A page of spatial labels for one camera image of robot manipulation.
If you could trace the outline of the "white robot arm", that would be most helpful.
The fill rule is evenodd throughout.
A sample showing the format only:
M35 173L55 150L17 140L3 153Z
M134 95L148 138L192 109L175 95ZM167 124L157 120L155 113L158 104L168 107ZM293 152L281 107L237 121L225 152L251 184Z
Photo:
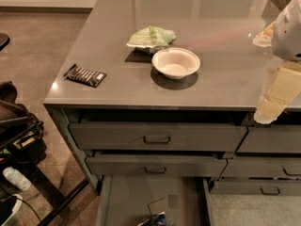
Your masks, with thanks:
M276 20L253 39L259 47L271 47L283 63L267 76L254 120L270 124L301 92L301 0L291 0Z

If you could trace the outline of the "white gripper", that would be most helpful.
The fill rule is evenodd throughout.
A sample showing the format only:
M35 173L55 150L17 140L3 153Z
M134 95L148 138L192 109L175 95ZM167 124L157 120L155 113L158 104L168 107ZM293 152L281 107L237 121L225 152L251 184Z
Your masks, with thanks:
M272 45L275 23L270 23L253 39L260 47ZM263 83L254 120L259 124L270 124L285 110L291 101L301 92L301 64L286 61L273 73L269 73Z

